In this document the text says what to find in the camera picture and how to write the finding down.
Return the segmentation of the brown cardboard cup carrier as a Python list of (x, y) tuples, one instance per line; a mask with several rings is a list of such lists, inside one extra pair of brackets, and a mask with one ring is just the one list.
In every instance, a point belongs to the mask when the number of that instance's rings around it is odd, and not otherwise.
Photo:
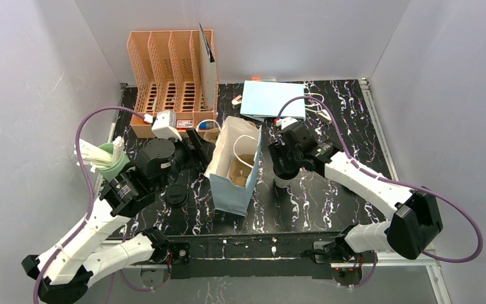
[(245, 187), (254, 166), (254, 155), (240, 155), (230, 163), (228, 176), (235, 186)]

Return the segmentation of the white paper coffee cup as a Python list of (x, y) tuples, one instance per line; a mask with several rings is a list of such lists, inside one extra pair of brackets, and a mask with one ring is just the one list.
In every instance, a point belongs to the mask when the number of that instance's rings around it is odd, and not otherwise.
[(285, 189), (290, 186), (292, 180), (294, 180), (298, 174), (283, 174), (274, 175), (274, 183), (277, 187)]

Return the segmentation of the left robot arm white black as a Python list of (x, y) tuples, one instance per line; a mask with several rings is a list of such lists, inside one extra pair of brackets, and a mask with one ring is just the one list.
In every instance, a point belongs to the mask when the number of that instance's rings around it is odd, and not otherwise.
[(129, 265), (169, 261), (169, 240), (155, 227), (105, 250), (99, 246), (159, 193), (167, 202), (183, 205), (187, 191), (177, 184), (178, 177), (185, 170), (204, 170), (214, 148), (194, 129), (182, 139), (150, 140), (107, 181), (89, 211), (60, 241), (23, 259), (24, 271), (35, 280), (34, 302), (75, 303), (95, 282)]

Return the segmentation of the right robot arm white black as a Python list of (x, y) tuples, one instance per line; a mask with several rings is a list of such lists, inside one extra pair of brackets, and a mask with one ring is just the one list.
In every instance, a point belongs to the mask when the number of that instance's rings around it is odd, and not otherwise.
[(281, 140), (268, 145), (277, 187), (286, 188), (305, 168), (348, 188), (387, 218), (376, 224), (349, 226), (331, 243), (316, 249), (316, 254), (348, 260), (366, 251), (386, 251), (415, 260), (443, 230), (435, 196), (386, 183), (371, 168), (354, 166), (345, 152), (331, 141), (318, 142), (294, 118), (281, 118), (277, 123)]

